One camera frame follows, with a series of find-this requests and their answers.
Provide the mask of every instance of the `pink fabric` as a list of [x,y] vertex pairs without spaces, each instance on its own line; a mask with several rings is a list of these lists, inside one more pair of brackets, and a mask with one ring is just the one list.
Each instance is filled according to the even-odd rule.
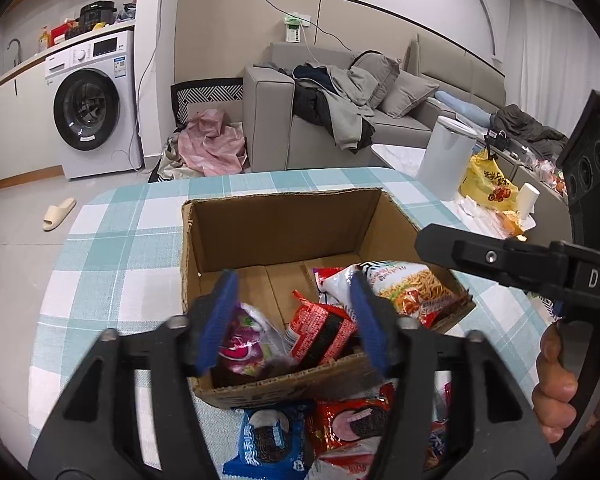
[[247,160],[244,134],[224,124],[223,110],[210,109],[193,115],[178,136],[178,152],[188,168],[205,176],[242,172]]

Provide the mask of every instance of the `blue and white checkered tablecloth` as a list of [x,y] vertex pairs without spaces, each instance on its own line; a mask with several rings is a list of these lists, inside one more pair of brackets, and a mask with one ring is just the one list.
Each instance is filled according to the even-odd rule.
[[[411,177],[385,168],[283,171],[175,180],[121,187],[83,206],[46,288],[29,372],[29,424],[40,434],[62,388],[98,334],[151,330],[181,313],[182,204],[190,199],[247,194],[382,187],[419,227],[438,223],[466,229]],[[520,290],[457,273],[477,307],[450,332],[483,331],[527,396],[536,384],[535,362],[545,323]],[[159,464],[149,377],[136,381],[142,453]],[[241,416],[194,400],[214,462],[236,453]]]

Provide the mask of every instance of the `cabinet door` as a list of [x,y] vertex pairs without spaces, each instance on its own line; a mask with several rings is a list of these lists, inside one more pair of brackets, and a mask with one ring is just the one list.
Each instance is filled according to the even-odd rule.
[[41,170],[59,164],[56,148],[60,136],[53,116],[53,90],[45,81],[45,65],[37,64],[16,77],[17,116],[26,149],[26,171]]
[[22,142],[29,125],[18,108],[15,88],[14,79],[0,86],[0,180],[30,171]]

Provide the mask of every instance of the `blue pillow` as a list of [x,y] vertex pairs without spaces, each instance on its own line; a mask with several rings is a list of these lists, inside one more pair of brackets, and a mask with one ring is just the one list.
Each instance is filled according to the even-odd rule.
[[443,91],[436,92],[436,99],[447,105],[452,110],[464,115],[470,121],[478,124],[478,126],[489,128],[491,125],[491,114],[485,112],[477,105],[462,101],[462,99],[453,97],[451,94]]

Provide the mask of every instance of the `window curtain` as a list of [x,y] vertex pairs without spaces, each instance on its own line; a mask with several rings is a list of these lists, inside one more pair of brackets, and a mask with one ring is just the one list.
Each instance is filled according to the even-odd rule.
[[600,39],[585,17],[545,0],[511,0],[507,104],[567,137],[592,89],[600,91]]

